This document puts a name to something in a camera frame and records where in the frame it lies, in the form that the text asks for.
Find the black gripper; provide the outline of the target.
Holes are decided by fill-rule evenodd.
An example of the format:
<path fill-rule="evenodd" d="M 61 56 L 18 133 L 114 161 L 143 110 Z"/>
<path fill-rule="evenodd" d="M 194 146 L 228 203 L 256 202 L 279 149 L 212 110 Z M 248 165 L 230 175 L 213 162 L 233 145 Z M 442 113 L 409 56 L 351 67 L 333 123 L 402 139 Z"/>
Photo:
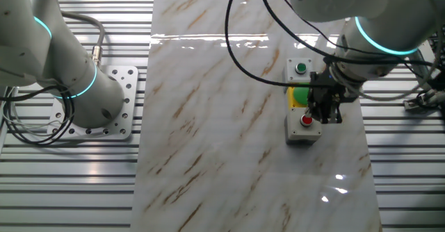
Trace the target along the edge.
<path fill-rule="evenodd" d="M 354 102 L 358 98 L 357 94 L 340 84 L 329 70 L 311 72 L 309 86 L 307 112 L 312 113 L 312 117 L 322 124 L 341 124 L 343 118 L 337 106 Z"/>

